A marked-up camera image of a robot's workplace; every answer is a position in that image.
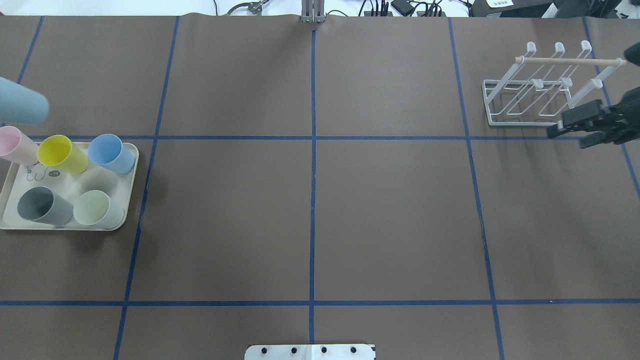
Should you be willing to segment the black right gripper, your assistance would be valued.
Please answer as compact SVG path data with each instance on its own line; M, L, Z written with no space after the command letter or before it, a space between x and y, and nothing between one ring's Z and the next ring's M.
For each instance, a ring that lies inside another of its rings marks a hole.
M572 132L587 132L579 139L579 148L610 144L622 145L640 137L640 87L630 89L616 105L609 107L615 122L606 132L599 131L608 116L608 107L599 99L563 111L561 119L546 128L546 136L555 139Z

